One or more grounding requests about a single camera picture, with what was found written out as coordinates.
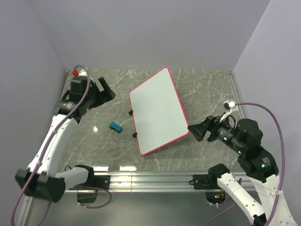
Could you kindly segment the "blue whiteboard eraser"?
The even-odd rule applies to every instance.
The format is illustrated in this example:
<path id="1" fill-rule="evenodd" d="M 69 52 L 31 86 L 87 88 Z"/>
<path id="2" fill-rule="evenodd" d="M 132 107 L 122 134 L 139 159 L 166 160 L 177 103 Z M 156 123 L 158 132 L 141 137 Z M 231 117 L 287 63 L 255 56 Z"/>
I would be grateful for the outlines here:
<path id="1" fill-rule="evenodd" d="M 118 132 L 118 133 L 123 130 L 123 128 L 120 125 L 116 124 L 115 122 L 111 122 L 109 124 L 109 128 L 116 131 L 116 132 Z"/>

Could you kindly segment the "pink framed whiteboard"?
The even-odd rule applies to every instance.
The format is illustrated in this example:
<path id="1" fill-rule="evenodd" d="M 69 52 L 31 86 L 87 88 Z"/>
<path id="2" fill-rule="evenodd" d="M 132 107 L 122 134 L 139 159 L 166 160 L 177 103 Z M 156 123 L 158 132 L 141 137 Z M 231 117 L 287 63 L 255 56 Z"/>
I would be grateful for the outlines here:
<path id="1" fill-rule="evenodd" d="M 131 90 L 129 100 L 141 155 L 189 134 L 189 123 L 169 68 Z"/>

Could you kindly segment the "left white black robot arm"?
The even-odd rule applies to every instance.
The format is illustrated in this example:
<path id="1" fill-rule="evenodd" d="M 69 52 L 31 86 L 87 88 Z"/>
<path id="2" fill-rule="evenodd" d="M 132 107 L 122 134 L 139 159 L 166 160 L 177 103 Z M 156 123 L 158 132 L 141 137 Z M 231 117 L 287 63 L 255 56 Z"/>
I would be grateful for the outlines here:
<path id="1" fill-rule="evenodd" d="M 71 88 L 55 107 L 48 134 L 37 155 L 27 169 L 19 169 L 15 179 L 25 195 L 49 202 L 58 202 L 64 192 L 77 185 L 90 189 L 95 185 L 94 169 L 91 166 L 76 165 L 66 172 L 57 172 L 58 163 L 65 146 L 78 127 L 85 113 L 111 101 L 115 93 L 103 77 L 97 84 L 87 76 L 71 80 Z"/>

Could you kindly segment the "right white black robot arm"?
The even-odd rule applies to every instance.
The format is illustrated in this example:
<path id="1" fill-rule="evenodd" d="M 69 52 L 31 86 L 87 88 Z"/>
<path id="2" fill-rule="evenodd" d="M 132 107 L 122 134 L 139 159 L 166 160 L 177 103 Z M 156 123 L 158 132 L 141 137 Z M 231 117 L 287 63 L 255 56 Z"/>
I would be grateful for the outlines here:
<path id="1" fill-rule="evenodd" d="M 222 163 L 211 167 L 207 174 L 195 174 L 189 182 L 195 190 L 224 190 L 241 208 L 253 226 L 295 226 L 284 195 L 279 190 L 280 176 L 274 157 L 261 145 L 263 136 L 258 123 L 240 119 L 233 128 L 229 120 L 208 116 L 202 123 L 189 125 L 197 141 L 210 132 L 208 142 L 221 141 L 238 153 L 238 163 L 254 185 L 260 198 L 257 202 Z"/>

